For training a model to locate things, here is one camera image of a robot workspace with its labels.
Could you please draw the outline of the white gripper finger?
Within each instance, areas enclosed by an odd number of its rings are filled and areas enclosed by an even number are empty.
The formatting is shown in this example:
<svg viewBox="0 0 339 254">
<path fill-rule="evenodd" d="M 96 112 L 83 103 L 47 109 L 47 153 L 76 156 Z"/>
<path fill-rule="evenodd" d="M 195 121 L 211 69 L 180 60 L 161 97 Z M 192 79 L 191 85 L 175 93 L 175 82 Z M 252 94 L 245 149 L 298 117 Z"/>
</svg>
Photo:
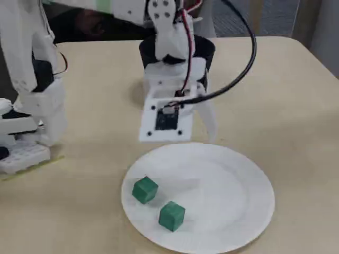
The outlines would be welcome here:
<svg viewBox="0 0 339 254">
<path fill-rule="evenodd" d="M 209 142 L 214 143 L 217 137 L 218 125 L 212 103 L 210 101 L 200 102 L 196 104 L 195 108 L 206 127 Z"/>
</svg>

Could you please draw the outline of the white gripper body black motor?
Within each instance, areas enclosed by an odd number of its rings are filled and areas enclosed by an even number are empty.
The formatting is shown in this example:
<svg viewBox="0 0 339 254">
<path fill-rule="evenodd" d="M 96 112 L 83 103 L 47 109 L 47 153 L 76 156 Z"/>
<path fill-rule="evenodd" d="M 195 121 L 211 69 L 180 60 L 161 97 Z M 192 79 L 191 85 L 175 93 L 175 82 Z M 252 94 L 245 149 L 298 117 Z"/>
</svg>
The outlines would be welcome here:
<svg viewBox="0 0 339 254">
<path fill-rule="evenodd" d="M 189 82 L 197 81 L 201 84 L 206 82 L 207 62 L 204 58 L 193 57 L 191 61 L 191 71 Z M 156 85 L 159 81 L 164 84 L 166 81 L 176 81 L 183 86 L 188 70 L 187 63 L 178 63 L 170 65 L 162 61 L 150 63 L 146 66 L 144 72 L 144 91 L 148 92 L 151 87 L 151 82 Z"/>
</svg>

